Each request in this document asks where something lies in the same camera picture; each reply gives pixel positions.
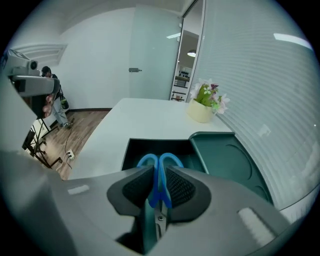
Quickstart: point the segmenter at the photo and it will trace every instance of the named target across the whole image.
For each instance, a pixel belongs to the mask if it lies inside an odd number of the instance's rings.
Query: green tray
[[[185,168],[205,172],[192,144],[187,139],[136,139],[131,138],[126,148],[122,170],[136,167],[139,160],[146,154],[155,154],[158,158],[163,153],[172,153],[180,159]],[[164,163],[176,165],[170,159]]]
[[[240,183],[273,204],[257,165],[234,132],[196,132],[189,138],[207,174]]]

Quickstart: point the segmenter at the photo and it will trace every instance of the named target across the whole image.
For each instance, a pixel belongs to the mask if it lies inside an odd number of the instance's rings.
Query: scissors
[[[164,153],[160,156],[160,158],[158,158],[155,154],[146,154],[137,164],[137,167],[141,167],[146,162],[154,162],[153,187],[148,197],[148,203],[152,208],[154,208],[154,222],[157,241],[159,241],[166,232],[168,209],[172,208],[172,201],[167,190],[167,179],[164,163],[166,159],[173,160],[176,165],[181,168],[184,167],[179,158],[172,153]]]

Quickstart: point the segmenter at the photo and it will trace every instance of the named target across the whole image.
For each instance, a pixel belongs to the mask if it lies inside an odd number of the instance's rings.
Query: power outlet
[[[72,152],[72,149],[70,149],[69,151],[66,152],[66,155],[68,158],[70,158],[71,160],[75,159],[75,154]]]

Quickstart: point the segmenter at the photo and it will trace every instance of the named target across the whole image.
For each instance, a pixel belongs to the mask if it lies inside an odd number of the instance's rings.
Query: scissor blade
[[[156,230],[156,239],[159,241],[166,232],[167,227],[167,207],[162,203],[162,211],[160,210],[160,203],[158,202],[154,208],[154,222]]]

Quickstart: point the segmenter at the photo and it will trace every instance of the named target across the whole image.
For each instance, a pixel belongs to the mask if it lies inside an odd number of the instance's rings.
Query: door handle
[[[129,67],[129,72],[140,72],[140,71],[142,71],[142,69],[139,69],[139,68],[137,68],[137,67]]]

